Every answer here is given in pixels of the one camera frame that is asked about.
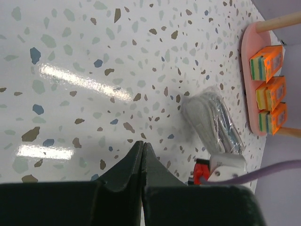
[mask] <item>wooden dowel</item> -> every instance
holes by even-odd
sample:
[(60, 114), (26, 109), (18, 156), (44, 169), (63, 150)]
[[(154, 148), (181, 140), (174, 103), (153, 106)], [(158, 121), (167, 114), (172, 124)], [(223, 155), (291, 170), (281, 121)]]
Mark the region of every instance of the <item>wooden dowel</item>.
[(301, 138), (301, 129), (294, 129), (288, 127), (281, 127), (277, 133), (278, 135), (289, 136), (289, 137), (296, 137)]
[(301, 23), (301, 11), (286, 16), (277, 17), (271, 20), (260, 21), (256, 24), (256, 32), (266, 32), (282, 27), (288, 27)]

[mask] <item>orange box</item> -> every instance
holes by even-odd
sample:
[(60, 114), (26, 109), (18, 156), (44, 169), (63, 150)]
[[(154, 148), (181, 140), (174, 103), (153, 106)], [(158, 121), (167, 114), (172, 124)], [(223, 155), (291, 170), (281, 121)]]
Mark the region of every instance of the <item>orange box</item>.
[(254, 81), (268, 82), (282, 67), (283, 47), (267, 46), (250, 59), (251, 75)]
[(286, 82), (284, 76), (277, 76), (263, 83), (256, 89), (256, 100), (260, 110), (274, 111), (276, 106), (286, 95)]
[(278, 104), (273, 112), (259, 112), (260, 131), (274, 135), (287, 120), (286, 103)]

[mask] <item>plastic bag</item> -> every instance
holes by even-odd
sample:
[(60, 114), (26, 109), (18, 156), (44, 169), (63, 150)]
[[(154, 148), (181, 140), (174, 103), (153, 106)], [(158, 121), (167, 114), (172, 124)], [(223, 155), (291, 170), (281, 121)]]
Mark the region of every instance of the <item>plastic bag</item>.
[(245, 150), (217, 87), (208, 87), (184, 103), (184, 115), (210, 154)]

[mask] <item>white wall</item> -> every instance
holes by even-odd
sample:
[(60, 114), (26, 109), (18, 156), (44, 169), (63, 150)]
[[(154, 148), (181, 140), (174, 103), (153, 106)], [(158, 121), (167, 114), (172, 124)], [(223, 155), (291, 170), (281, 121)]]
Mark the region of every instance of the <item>white wall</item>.
[[(286, 47), (281, 74), (286, 76), (287, 86), (285, 127), (301, 129), (301, 45)], [(268, 136), (261, 167), (295, 159), (301, 159), (301, 139)], [(255, 195), (268, 226), (301, 225), (301, 169), (259, 179)]]
[[(301, 0), (252, 0), (266, 20), (301, 10)], [(274, 31), (287, 45), (301, 44), (301, 24)]]

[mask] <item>speckled floor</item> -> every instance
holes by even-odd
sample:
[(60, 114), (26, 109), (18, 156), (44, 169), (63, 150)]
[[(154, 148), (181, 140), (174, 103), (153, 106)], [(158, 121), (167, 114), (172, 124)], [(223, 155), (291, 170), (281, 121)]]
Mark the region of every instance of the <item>speckled floor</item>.
[(187, 181), (193, 159), (208, 153), (181, 104), (212, 85), (248, 171), (260, 166), (266, 138), (247, 127), (239, 57), (244, 29), (262, 20), (250, 0), (1, 5), (1, 183), (91, 180), (136, 140)]

